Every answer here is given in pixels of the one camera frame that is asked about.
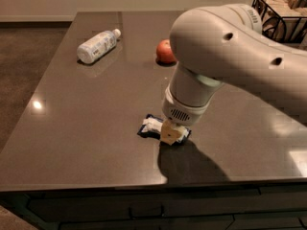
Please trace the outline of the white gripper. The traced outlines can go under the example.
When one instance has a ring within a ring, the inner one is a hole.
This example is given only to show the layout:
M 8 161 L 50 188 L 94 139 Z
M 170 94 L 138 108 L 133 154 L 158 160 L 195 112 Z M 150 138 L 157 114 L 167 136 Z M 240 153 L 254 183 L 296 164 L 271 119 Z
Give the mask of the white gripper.
M 168 145 L 183 140 L 186 127 L 192 126 L 204 114 L 212 97 L 188 96 L 176 98 L 172 94 L 166 94 L 162 104 L 164 115 L 171 120 L 162 123 L 160 141 Z

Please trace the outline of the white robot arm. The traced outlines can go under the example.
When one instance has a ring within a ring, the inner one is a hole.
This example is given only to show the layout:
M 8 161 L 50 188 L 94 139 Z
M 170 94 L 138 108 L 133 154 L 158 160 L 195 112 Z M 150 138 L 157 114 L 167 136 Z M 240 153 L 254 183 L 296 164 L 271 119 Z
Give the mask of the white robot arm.
M 177 68 L 163 100 L 162 142 L 180 139 L 225 83 L 306 123 L 307 52 L 261 33 L 259 14 L 245 4 L 195 8 L 177 18 L 170 31 Z

